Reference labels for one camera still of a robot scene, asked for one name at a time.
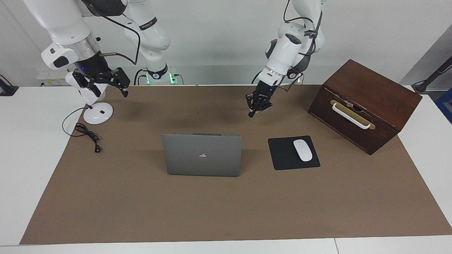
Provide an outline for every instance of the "round white base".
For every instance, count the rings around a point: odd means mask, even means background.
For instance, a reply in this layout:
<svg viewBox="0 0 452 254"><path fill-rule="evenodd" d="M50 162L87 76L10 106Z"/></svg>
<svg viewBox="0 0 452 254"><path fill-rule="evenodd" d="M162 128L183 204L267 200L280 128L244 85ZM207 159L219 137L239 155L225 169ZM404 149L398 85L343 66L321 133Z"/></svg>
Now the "round white base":
<svg viewBox="0 0 452 254"><path fill-rule="evenodd" d="M91 125L104 123L113 115L113 107L106 102L93 104L92 107L85 110L83 114L85 122Z"/></svg>

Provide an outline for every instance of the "box lid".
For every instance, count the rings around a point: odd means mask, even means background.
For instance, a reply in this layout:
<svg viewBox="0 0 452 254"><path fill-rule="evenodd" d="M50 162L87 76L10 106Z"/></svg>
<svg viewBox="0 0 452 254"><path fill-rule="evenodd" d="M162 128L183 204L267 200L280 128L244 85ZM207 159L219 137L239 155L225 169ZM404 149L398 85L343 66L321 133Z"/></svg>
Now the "box lid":
<svg viewBox="0 0 452 254"><path fill-rule="evenodd" d="M398 130L403 128L422 98L353 60L339 68L325 86Z"/></svg>

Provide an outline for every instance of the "gray laptop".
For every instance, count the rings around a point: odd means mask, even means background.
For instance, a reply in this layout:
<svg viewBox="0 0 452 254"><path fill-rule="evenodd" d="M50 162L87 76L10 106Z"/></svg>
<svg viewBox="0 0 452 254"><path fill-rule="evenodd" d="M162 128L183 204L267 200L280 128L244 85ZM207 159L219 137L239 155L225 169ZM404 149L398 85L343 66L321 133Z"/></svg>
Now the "gray laptop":
<svg viewBox="0 0 452 254"><path fill-rule="evenodd" d="M169 174L239 176L242 137L225 134L163 134Z"/></svg>

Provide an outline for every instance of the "round hole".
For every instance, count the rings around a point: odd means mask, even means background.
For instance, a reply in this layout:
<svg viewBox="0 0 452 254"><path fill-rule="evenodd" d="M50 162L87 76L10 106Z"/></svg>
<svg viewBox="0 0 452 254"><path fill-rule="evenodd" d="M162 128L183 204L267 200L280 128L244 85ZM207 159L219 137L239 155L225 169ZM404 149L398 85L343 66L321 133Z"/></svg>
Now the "round hole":
<svg viewBox="0 0 452 254"><path fill-rule="evenodd" d="M356 111L356 112L361 112L363 109L353 105L353 110Z"/></svg>

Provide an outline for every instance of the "white table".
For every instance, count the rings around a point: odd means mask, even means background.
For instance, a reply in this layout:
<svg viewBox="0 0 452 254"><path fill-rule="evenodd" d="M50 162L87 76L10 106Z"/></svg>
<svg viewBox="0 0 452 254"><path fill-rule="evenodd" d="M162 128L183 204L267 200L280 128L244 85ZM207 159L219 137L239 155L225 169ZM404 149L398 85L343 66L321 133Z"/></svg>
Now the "white table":
<svg viewBox="0 0 452 254"><path fill-rule="evenodd" d="M452 253L452 235L16 246L69 140L61 130L61 121L83 106L84 101L72 87L22 87L13 97L0 97L0 254ZM72 129L79 116L75 113L65 127ZM399 137L451 224L452 126L424 96Z"/></svg>

